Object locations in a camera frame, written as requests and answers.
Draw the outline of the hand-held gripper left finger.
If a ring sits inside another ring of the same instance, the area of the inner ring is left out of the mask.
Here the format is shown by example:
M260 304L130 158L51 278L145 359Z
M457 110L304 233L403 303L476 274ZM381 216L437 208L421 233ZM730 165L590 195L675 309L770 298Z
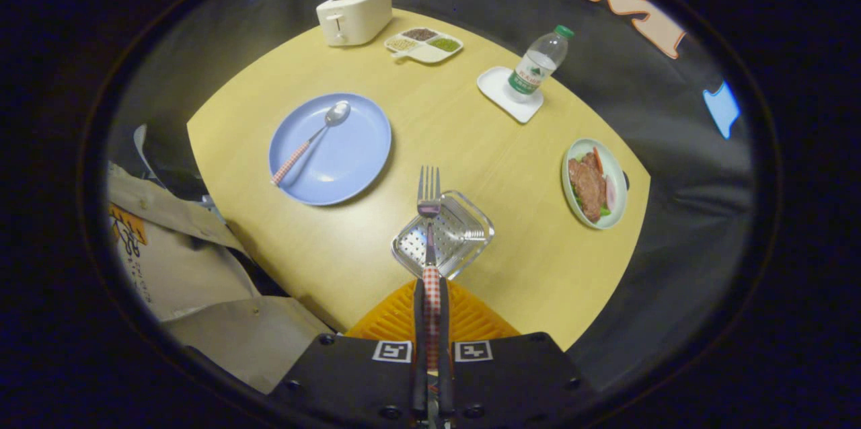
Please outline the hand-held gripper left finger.
M311 428L412 428L427 417L424 283L407 285L405 340L319 334L268 399Z

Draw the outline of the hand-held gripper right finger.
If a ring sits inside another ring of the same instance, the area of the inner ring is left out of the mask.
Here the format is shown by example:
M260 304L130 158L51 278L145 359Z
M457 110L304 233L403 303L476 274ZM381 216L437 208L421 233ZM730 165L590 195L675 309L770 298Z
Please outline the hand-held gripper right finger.
M455 428L580 425L596 392L550 334L521 334L475 295L439 282L439 397Z

